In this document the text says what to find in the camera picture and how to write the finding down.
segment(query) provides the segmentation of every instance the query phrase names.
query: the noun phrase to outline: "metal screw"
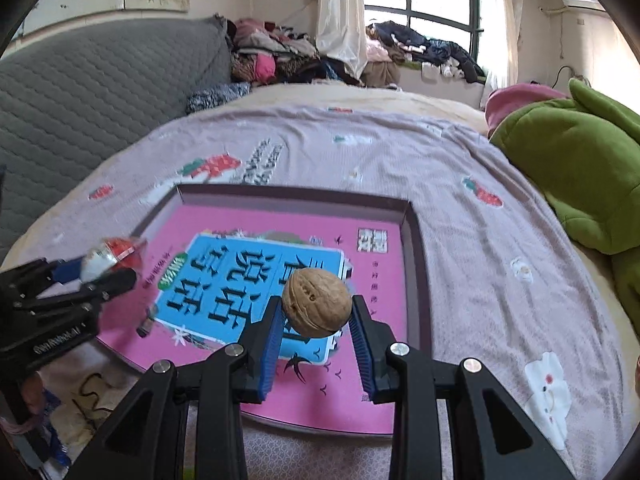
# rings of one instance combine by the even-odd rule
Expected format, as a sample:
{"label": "metal screw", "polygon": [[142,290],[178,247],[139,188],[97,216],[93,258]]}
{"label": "metal screw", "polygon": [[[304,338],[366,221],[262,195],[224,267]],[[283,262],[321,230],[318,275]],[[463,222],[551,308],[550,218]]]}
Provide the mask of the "metal screw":
{"label": "metal screw", "polygon": [[478,361],[478,359],[466,359],[462,365],[465,367],[467,372],[471,372],[473,374],[477,374],[482,370],[482,363]]}
{"label": "metal screw", "polygon": [[409,353],[409,347],[404,343],[393,343],[391,345],[391,353],[394,355],[404,356]]}
{"label": "metal screw", "polygon": [[231,343],[225,346],[225,354],[229,357],[238,357],[242,352],[244,352],[244,347],[241,344]]}
{"label": "metal screw", "polygon": [[166,359],[160,359],[154,363],[152,368],[156,374],[164,374],[171,369],[171,362]]}

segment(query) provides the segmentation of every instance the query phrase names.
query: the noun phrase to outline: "window frame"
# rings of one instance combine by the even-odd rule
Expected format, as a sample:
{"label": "window frame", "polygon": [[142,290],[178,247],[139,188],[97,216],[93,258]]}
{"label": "window frame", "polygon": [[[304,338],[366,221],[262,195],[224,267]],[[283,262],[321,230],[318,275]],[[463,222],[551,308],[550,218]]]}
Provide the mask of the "window frame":
{"label": "window frame", "polygon": [[400,14],[407,17],[408,26],[411,27],[411,18],[419,18],[421,20],[427,20],[428,22],[439,23],[441,25],[448,25],[449,27],[458,28],[471,34],[471,44],[464,46],[469,49],[469,54],[474,60],[478,60],[478,47],[480,44],[480,34],[484,32],[484,29],[480,28],[480,0],[469,0],[469,24],[456,22],[448,18],[442,18],[441,16],[435,16],[434,14],[427,14],[425,12],[418,12],[412,10],[412,1],[406,0],[406,9],[396,9],[395,7],[383,7],[376,5],[365,5],[365,10],[377,10],[378,12],[389,12],[392,14]]}

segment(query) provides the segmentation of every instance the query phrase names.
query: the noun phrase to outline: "cream bed sheet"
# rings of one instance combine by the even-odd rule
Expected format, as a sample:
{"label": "cream bed sheet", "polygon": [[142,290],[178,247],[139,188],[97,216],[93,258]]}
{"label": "cream bed sheet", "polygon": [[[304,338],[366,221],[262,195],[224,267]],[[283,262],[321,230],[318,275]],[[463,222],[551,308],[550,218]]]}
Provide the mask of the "cream bed sheet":
{"label": "cream bed sheet", "polygon": [[[277,85],[256,89],[252,94],[240,100],[231,102],[223,107],[200,112],[202,116],[217,114],[221,110],[230,108],[258,108],[274,105],[306,105],[321,108],[353,108],[368,111],[383,111],[411,114],[416,116],[431,116],[439,119],[466,124],[484,135],[488,132],[484,114],[479,110],[454,101],[441,100],[411,94],[408,92],[396,92],[386,89],[361,89],[342,84],[315,84],[315,85]],[[106,168],[113,163],[114,157],[101,165]],[[19,255],[25,248],[30,247],[32,240],[42,224],[47,222],[57,211],[65,206],[65,202],[75,196],[73,190],[65,199],[41,216],[31,228],[12,247],[2,268],[9,268],[19,260]],[[606,302],[612,318],[616,323],[620,334],[622,350],[625,359],[625,369],[628,377],[635,375],[636,361],[640,356],[640,343],[626,316],[615,293],[611,272],[610,258],[597,251],[575,244],[575,249],[587,267],[593,281],[600,290],[603,300]],[[640,420],[640,399],[633,397],[634,412],[630,414],[634,421]]]}

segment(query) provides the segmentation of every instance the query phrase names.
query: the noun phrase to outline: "gray quilted cushion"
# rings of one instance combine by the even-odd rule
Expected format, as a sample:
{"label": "gray quilted cushion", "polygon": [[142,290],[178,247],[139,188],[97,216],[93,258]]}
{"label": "gray quilted cushion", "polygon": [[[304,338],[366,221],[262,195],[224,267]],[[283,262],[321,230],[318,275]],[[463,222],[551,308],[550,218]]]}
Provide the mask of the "gray quilted cushion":
{"label": "gray quilted cushion", "polygon": [[102,161],[185,114],[194,91],[230,80],[220,20],[109,22],[0,62],[0,261]]}

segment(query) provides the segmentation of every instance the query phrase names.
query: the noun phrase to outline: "brown walnut shell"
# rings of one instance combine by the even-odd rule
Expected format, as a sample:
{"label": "brown walnut shell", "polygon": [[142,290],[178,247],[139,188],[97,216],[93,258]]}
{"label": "brown walnut shell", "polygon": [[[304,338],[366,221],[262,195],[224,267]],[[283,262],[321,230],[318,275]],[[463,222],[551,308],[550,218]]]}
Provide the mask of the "brown walnut shell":
{"label": "brown walnut shell", "polygon": [[324,269],[299,269],[282,291],[282,309],[301,336],[329,337],[351,316],[351,295],[342,280]]}

